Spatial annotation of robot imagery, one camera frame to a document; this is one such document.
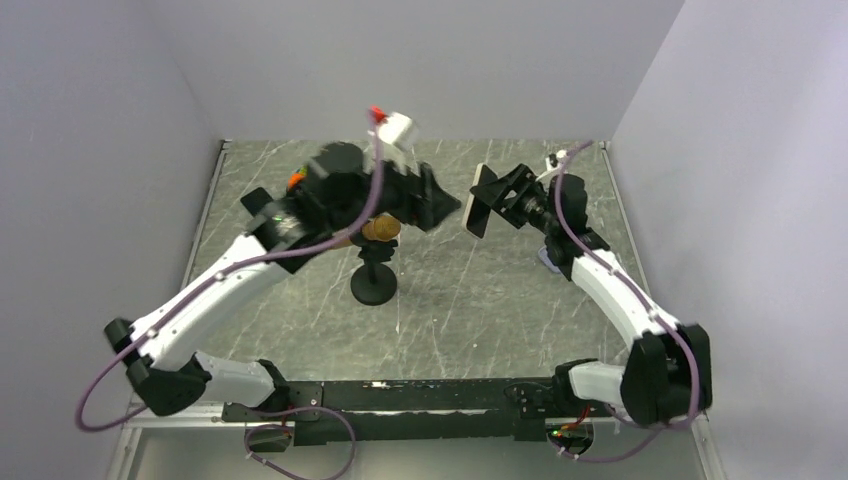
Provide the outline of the lilac phone case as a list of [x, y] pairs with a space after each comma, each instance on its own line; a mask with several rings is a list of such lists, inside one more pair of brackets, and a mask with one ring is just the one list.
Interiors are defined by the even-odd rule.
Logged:
[[552, 260], [550, 259], [549, 254], [548, 254], [548, 250], [547, 250], [546, 247], [541, 247], [537, 252], [537, 256], [538, 256], [539, 260], [542, 262], [542, 264], [548, 270], [550, 270], [552, 273], [554, 273], [556, 275], [559, 275], [561, 273], [559, 267], [557, 265], [555, 265], [552, 262]]

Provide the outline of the phone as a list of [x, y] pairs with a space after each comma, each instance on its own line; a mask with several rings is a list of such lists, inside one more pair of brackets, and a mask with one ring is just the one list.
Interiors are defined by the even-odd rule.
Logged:
[[487, 230], [491, 208], [473, 192], [479, 185], [485, 185], [498, 179], [497, 174], [485, 163], [479, 163], [469, 188], [469, 196], [462, 217], [462, 225], [466, 232], [476, 239], [483, 239]]

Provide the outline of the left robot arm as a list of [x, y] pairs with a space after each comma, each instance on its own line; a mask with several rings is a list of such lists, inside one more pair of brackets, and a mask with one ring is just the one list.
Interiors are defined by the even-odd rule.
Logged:
[[122, 355], [135, 394], [157, 416], [199, 401], [240, 404], [272, 420], [290, 405], [290, 387], [267, 360], [243, 363], [200, 351], [202, 338], [243, 305], [291, 278], [362, 215], [384, 215], [430, 231], [460, 201], [437, 182], [425, 162], [367, 160], [347, 142], [325, 144], [278, 197], [255, 189], [242, 202], [251, 219], [206, 271], [174, 298], [135, 321], [105, 330]]

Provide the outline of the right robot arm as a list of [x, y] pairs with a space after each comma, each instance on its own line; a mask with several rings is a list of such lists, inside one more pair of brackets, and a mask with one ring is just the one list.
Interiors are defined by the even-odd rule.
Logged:
[[624, 366], [596, 359], [556, 367], [551, 399], [562, 414], [578, 414], [591, 402], [618, 407], [637, 425], [669, 425], [712, 405], [710, 339], [698, 324], [686, 325], [659, 307], [627, 274], [609, 244], [588, 224], [582, 178], [552, 174], [543, 184], [520, 164], [498, 176], [480, 164], [469, 189], [466, 230], [484, 236], [489, 216], [543, 233], [550, 263], [587, 294], [625, 343]]

